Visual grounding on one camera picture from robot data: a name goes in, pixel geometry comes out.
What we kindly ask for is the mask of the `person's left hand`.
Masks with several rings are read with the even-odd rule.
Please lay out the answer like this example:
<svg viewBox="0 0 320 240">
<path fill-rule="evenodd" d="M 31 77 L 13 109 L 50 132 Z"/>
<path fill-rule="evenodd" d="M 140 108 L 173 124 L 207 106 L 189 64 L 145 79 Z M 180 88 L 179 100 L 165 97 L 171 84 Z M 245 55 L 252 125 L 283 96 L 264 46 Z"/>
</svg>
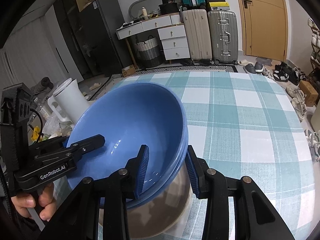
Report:
<svg viewBox="0 0 320 240">
<path fill-rule="evenodd" d="M 37 204 L 43 209 L 39 214 L 42 220 L 49 221 L 56 211 L 56 199 L 54 198 L 54 184 L 48 184 L 42 193 L 35 199 L 31 194 L 20 193 L 11 197 L 11 201 L 16 211 L 24 218 L 31 218 L 28 208 L 35 208 Z"/>
</svg>

